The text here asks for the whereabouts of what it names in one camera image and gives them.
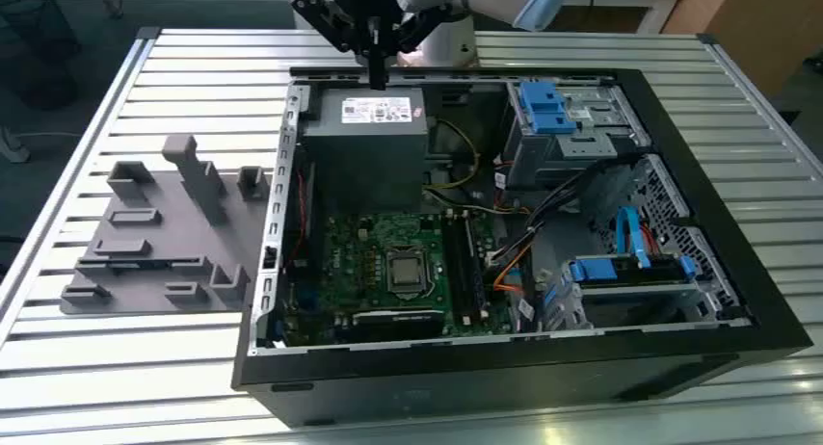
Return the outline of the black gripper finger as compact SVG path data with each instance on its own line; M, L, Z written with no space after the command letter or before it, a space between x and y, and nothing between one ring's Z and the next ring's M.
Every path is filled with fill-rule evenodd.
M290 0L291 8L342 53L353 53L366 69L368 83L380 89L380 59L372 58L372 39L365 19L352 18L326 0Z
M412 53L445 19L442 10L425 10L405 21L381 16L378 21L378 89L389 81L388 60L398 53Z

